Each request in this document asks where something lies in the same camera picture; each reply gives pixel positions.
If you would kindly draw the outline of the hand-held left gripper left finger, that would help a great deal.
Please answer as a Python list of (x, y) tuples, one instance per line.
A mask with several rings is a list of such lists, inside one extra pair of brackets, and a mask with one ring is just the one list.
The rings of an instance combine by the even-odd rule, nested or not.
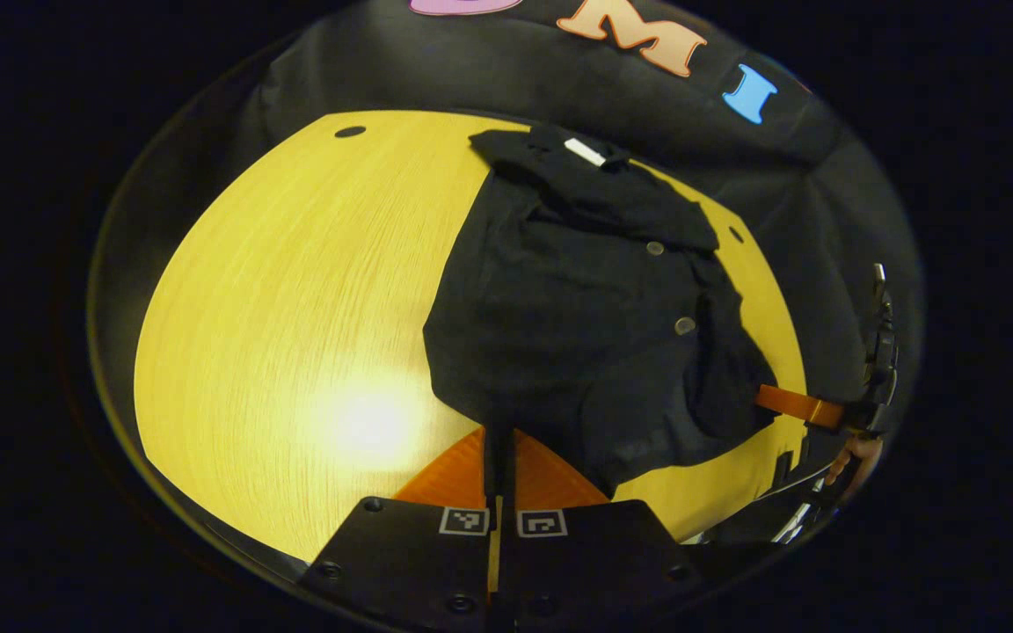
[(475, 430), (389, 498), (346, 515), (299, 585), (403, 632), (485, 632), (496, 441)]

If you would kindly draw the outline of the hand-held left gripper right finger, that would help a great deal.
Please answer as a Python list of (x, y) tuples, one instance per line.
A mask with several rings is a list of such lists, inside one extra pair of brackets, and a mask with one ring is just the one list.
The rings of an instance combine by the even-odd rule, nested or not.
[(646, 502), (608, 502), (537, 440), (512, 436), (506, 630), (635, 632), (706, 577)]

